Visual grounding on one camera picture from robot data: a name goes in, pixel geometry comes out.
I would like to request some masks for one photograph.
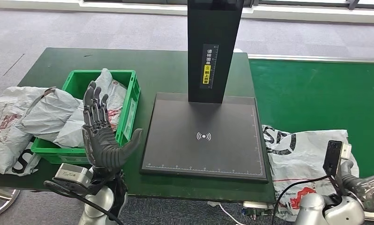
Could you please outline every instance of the green table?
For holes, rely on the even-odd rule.
[[[142,91],[134,128],[147,131],[157,92],[187,92],[187,52],[180,51],[47,48],[19,86],[62,87],[71,70],[102,68],[136,71]],[[245,53],[234,54],[225,94],[254,96]],[[140,175],[142,152],[143,147],[135,152],[124,166],[129,193],[132,195],[230,202],[274,201],[272,183]],[[269,172],[268,160],[265,161]],[[42,159],[38,165],[39,171],[32,175],[21,178],[0,175],[0,187],[43,190],[43,181],[51,179],[58,167],[59,165],[51,165]]]
[[[262,124],[347,129],[360,177],[374,175],[374,60],[249,56]]]

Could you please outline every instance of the gray carpet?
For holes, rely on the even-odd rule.
[[[46,47],[186,50],[187,18],[0,11],[0,94],[20,82]],[[235,47],[254,54],[374,58],[374,26],[243,19]],[[242,223],[269,224],[268,217],[251,221],[241,216],[238,204],[224,207]],[[0,225],[77,224],[82,208],[75,199],[22,191],[0,215]],[[235,224],[206,202],[168,199],[131,198],[121,219],[125,225]]]

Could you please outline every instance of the wireless charging symbol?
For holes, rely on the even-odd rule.
[[[199,141],[202,138],[210,141],[212,139],[212,135],[210,133],[207,133],[207,134],[203,135],[203,134],[201,134],[201,132],[198,132],[197,133],[197,140]]]

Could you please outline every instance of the black scanning platform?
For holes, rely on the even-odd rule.
[[[261,136],[253,97],[215,104],[157,93],[141,172],[267,183]]]

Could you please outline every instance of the plastic bag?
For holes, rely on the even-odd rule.
[[[322,168],[328,141],[348,143],[346,130],[322,130],[288,133],[263,125],[263,134],[271,164],[276,198],[289,185],[325,176]],[[358,176],[357,161],[354,162],[352,174]],[[281,198],[277,217],[295,221],[299,212],[301,198],[309,193],[330,195],[335,192],[329,180],[300,184],[290,188]]]
[[[63,90],[49,89],[36,99],[16,127],[34,137],[53,142],[81,103]]]
[[[46,90],[47,88],[10,87],[0,96],[0,173],[12,173],[11,168],[30,143],[32,135],[19,130],[15,125]]]
[[[104,68],[100,76],[95,80],[96,86],[101,87],[100,99],[104,94],[108,94],[107,109],[109,121],[112,129],[115,131],[118,127],[120,114],[125,101],[127,89],[118,81],[112,78],[110,71]],[[83,103],[81,103],[75,112],[65,123],[59,132],[54,143],[62,148],[78,147],[84,148],[82,138],[83,122]]]

